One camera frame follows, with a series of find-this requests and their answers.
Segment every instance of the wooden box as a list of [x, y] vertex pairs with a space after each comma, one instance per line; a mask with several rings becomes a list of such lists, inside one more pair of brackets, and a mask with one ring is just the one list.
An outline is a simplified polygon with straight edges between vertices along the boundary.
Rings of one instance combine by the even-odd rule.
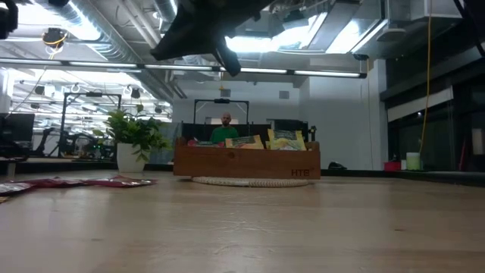
[[318, 142], [305, 145], [311, 151], [191, 147], [178, 141], [174, 175], [320, 179], [320, 145]]

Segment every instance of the green shirt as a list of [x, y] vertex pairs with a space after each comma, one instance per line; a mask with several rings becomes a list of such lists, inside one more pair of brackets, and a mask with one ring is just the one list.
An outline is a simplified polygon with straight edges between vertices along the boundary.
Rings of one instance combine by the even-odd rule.
[[237, 133], [234, 127], [219, 127], [215, 128], [212, 131], [211, 135], [211, 142], [213, 143], [221, 143], [226, 141], [226, 138], [235, 138], [238, 137], [239, 134]]

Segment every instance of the white pot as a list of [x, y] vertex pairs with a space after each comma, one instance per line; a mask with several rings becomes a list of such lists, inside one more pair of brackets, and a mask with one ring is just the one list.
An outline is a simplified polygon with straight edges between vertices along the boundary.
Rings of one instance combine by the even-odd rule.
[[118, 163], [118, 170], [120, 172], [142, 172], [145, 167], [145, 161], [143, 159], [138, 162], [138, 154], [133, 155], [138, 150], [132, 147], [132, 144], [118, 143], [116, 160]]

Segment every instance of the green leaves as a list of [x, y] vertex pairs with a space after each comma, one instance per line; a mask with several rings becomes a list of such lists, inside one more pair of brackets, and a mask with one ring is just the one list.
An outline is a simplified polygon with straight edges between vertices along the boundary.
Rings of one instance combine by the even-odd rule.
[[[134, 155], [138, 155], [137, 161], [149, 160], [148, 154], [154, 149], [169, 148], [169, 142], [160, 133], [160, 128], [164, 123], [150, 118], [148, 120], [138, 119], [142, 115], [139, 113], [143, 111], [143, 105], [136, 106], [137, 114], [133, 116], [126, 111], [109, 112], [109, 118], [105, 122], [108, 126], [106, 134], [114, 138], [116, 143], [129, 143], [133, 148], [136, 148]], [[96, 136], [105, 136], [100, 130], [93, 131]]]

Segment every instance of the round woven mat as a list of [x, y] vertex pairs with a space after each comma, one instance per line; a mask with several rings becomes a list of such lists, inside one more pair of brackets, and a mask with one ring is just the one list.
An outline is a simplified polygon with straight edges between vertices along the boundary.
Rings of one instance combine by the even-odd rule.
[[192, 177], [192, 181], [208, 185], [236, 187], [300, 187], [308, 185], [308, 180], [303, 179]]

